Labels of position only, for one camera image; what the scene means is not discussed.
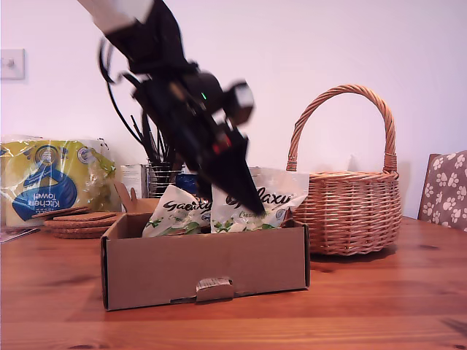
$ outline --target basket handle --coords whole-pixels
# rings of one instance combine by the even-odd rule
[[[385,146],[385,163],[383,172],[396,173],[397,172],[397,158],[395,156],[395,127],[393,113],[389,106],[373,91],[361,85],[340,85],[334,87],[325,93],[322,93],[308,105],[302,113],[298,121],[295,123],[295,130],[293,131],[292,139],[290,140],[289,159],[287,161],[287,170],[297,170],[297,157],[298,157],[298,143],[300,142],[301,132],[304,129],[305,123],[324,101],[333,96],[340,95],[341,93],[357,93],[367,97],[368,100],[378,108],[382,114],[382,119],[385,121],[386,129],[386,146]]]

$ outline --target plastic packaging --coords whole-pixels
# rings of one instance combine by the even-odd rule
[[[103,141],[90,141],[99,150]],[[27,139],[1,144],[2,225],[41,225],[45,211],[89,206],[112,210],[115,164],[81,141]]]
[[[265,212],[258,216],[215,186],[212,187],[213,233],[278,228],[288,209],[296,209],[308,195],[308,174],[270,168],[250,168]]]
[[[169,185],[143,230],[143,237],[190,235],[209,228],[209,201],[194,197],[174,185]]]

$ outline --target brown cardboard box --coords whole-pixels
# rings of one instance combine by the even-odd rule
[[[107,310],[307,289],[306,226],[141,238],[151,214],[124,214],[101,239]]]
[[[114,182],[115,190],[117,191],[123,207],[129,214],[133,213],[153,213],[159,204],[158,198],[137,198],[134,188],[130,189],[131,197],[128,194],[126,186],[122,182]]]

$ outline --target brown patterned cushion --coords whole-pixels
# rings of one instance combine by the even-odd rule
[[[467,232],[467,151],[430,164],[420,219]]]

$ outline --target cork mat stack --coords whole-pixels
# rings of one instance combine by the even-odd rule
[[[88,207],[77,207],[49,211],[35,215],[44,219],[44,225],[57,238],[86,239],[100,238],[119,218],[121,213],[90,213]]]

